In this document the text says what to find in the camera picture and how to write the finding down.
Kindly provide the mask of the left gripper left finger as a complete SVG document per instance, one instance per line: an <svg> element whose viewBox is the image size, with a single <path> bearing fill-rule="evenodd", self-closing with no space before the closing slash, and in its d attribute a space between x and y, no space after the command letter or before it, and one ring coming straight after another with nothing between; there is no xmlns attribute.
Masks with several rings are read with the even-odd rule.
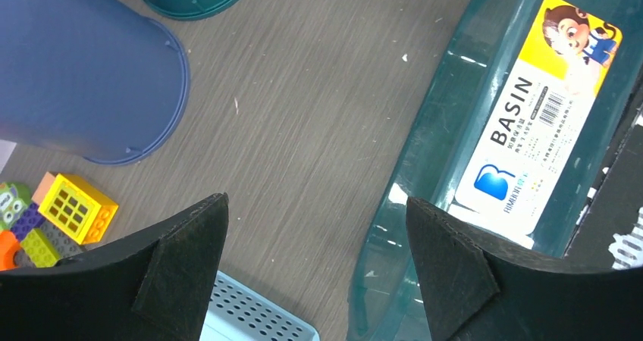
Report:
<svg viewBox="0 0 643 341"><path fill-rule="evenodd" d="M197 340L228 228L214 194L53 267L1 274L3 340Z"/></svg>

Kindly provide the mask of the blue plastic bucket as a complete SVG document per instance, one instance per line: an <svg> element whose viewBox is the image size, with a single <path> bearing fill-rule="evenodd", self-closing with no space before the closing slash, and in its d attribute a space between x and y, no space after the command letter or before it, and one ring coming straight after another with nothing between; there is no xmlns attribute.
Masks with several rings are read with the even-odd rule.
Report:
<svg viewBox="0 0 643 341"><path fill-rule="evenodd" d="M187 106L180 40L118 0L1 0L1 137L125 165Z"/></svg>

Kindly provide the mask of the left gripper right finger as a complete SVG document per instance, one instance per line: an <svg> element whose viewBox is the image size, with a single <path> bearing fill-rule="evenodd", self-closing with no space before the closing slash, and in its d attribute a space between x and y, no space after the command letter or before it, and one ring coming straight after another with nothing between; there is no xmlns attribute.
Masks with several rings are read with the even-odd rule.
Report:
<svg viewBox="0 0 643 341"><path fill-rule="evenodd" d="M526 249L421 198L406 228L434 340L640 340L642 270Z"/></svg>

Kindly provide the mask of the teal plastic basket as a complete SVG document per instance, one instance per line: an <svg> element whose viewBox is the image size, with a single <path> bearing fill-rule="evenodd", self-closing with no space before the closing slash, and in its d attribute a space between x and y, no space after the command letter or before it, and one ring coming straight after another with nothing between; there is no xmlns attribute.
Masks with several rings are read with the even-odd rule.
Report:
<svg viewBox="0 0 643 341"><path fill-rule="evenodd" d="M406 202L453 198L483 126L510 74L527 26L544 0L471 0L400 153L353 273L347 339L427 340L429 326L406 234ZM554 190L557 203L532 234L535 249L562 255L576 232L580 191L596 177L607 144L641 76L642 0L567 0L607 18L628 39L598 96L593 118Z"/></svg>

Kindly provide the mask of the light blue plastic basket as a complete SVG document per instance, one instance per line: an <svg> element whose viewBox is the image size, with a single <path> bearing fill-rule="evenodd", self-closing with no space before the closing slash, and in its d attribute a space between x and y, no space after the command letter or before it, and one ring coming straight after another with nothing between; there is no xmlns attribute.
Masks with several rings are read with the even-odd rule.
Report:
<svg viewBox="0 0 643 341"><path fill-rule="evenodd" d="M312 325L218 271L199 339L319 341L320 336Z"/></svg>

